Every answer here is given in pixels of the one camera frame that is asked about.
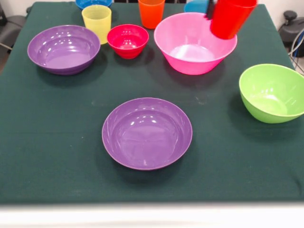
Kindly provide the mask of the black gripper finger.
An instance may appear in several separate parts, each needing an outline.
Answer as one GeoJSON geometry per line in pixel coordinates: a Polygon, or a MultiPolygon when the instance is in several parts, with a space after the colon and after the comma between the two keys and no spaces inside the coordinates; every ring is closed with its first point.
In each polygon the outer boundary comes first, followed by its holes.
{"type": "Polygon", "coordinates": [[[216,2],[214,0],[208,0],[207,10],[206,10],[206,18],[211,20],[213,17],[214,9],[216,2]]]}

